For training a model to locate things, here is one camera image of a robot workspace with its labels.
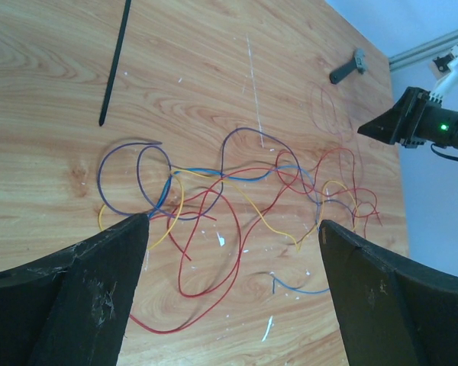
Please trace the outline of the black zip tie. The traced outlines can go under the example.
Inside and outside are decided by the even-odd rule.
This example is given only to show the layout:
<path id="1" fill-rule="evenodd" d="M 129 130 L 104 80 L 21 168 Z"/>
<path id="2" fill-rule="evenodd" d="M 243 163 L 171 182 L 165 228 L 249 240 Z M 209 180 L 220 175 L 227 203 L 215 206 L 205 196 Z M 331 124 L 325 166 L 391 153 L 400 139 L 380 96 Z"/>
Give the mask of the black zip tie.
<path id="1" fill-rule="evenodd" d="M 105 87 L 104 98 L 102 101 L 102 106 L 101 106 L 100 115 L 98 119 L 98 125 L 100 127 L 104 126 L 105 119 L 107 117 L 108 107 L 109 107 L 109 103 L 111 100 L 111 93 L 114 88 L 115 77 L 116 77 L 117 70 L 118 70 L 118 64 L 121 58 L 121 50 L 122 50 L 122 46 L 124 42 L 125 33 L 127 30 L 127 23 L 128 23 L 128 18 L 130 14 L 131 3 L 132 3 L 131 0 L 126 0 L 124 3 L 121 24 L 118 30 L 118 37 L 117 37 L 116 44 L 115 44 L 114 54 L 113 54 L 112 61 L 111 61 L 111 68 L 110 68 L 110 72 L 108 75 L 108 81 Z"/>

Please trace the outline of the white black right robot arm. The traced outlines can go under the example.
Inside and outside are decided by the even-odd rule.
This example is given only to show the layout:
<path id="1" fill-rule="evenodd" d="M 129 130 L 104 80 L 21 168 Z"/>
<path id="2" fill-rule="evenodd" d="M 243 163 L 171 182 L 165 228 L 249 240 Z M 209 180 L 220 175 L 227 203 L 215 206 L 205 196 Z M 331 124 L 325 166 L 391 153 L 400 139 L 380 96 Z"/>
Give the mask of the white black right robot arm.
<path id="1" fill-rule="evenodd" d="M 360 126 L 357 133 L 406 149 L 430 142 L 437 156 L 458 162 L 458 111 L 443 108 L 422 88 L 406 88 L 392 108 Z"/>

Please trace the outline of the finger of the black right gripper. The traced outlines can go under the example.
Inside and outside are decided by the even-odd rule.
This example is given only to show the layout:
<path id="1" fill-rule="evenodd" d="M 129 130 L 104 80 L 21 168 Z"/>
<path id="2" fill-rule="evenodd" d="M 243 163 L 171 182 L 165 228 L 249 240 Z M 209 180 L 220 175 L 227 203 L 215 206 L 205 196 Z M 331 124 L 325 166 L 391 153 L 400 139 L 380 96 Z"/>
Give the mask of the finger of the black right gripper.
<path id="1" fill-rule="evenodd" d="M 389 110 L 360 126 L 357 133 L 387 145 L 396 144 L 400 140 L 411 100 L 412 91 L 406 89 Z"/>

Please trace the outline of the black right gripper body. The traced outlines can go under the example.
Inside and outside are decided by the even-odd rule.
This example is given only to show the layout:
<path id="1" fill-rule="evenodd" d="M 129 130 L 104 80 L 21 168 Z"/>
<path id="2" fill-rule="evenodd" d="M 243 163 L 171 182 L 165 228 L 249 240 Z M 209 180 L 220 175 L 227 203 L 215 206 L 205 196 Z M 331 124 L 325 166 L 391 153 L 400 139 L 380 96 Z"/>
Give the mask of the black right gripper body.
<path id="1" fill-rule="evenodd" d="M 419 136 L 418 129 L 426 107 L 433 105 L 430 92 L 419 87 L 407 87 L 394 106 L 394 110 L 398 112 L 395 143 L 406 149 L 415 149 L 424 145 L 426 139 Z"/>

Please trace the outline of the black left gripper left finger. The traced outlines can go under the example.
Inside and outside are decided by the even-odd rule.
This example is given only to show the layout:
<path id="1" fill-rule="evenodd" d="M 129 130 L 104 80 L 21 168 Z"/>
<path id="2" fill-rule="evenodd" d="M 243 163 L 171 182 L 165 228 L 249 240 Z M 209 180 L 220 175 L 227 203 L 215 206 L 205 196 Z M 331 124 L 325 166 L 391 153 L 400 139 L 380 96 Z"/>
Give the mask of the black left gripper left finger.
<path id="1" fill-rule="evenodd" d="M 0 271 L 0 365 L 117 364 L 148 237 L 139 213 Z"/>

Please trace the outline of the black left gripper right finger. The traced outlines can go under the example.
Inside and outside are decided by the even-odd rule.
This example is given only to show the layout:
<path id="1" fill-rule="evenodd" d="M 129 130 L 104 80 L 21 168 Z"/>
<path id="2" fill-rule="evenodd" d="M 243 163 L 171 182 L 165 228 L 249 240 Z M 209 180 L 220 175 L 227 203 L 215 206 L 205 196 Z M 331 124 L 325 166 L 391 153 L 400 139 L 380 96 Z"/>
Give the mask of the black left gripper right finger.
<path id="1" fill-rule="evenodd" d="M 332 220 L 319 244 L 351 365 L 458 365 L 458 277 Z"/>

